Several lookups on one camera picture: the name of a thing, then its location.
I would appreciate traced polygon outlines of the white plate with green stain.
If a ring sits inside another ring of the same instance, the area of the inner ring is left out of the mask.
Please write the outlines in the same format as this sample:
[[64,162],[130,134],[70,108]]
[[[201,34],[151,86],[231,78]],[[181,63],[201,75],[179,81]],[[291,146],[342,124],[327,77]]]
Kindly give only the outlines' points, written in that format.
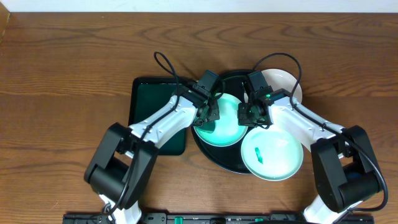
[[216,146],[231,146],[240,141],[246,134],[248,127],[238,124],[238,105],[241,101],[230,94],[224,93],[218,99],[220,119],[215,121],[216,129],[213,133],[202,133],[194,126],[198,137],[205,143]]

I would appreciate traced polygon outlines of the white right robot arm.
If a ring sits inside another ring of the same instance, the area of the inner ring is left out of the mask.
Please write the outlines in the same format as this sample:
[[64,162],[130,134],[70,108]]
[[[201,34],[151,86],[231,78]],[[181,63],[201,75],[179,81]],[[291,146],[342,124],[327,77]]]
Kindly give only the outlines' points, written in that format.
[[290,92],[254,92],[238,105],[238,121],[255,130],[279,128],[311,153],[315,200],[303,211],[309,223],[337,223],[351,212],[376,212],[389,191],[367,132],[331,123]]

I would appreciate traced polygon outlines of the green scouring sponge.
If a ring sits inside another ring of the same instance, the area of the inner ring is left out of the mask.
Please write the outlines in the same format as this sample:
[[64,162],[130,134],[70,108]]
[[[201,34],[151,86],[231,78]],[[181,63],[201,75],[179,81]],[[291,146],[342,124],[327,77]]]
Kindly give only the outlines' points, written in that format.
[[203,123],[201,126],[197,126],[197,130],[202,133],[213,133],[216,129],[216,124],[214,121],[209,121]]

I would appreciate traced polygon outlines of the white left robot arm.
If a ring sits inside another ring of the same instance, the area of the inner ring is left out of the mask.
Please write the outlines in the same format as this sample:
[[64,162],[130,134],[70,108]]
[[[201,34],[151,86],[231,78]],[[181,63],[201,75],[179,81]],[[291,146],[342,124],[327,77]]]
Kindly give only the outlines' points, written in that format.
[[219,118],[215,85],[177,85],[169,101],[139,123],[114,123],[105,132],[84,180],[105,203],[98,221],[137,223],[138,200],[152,173],[160,148],[193,124]]

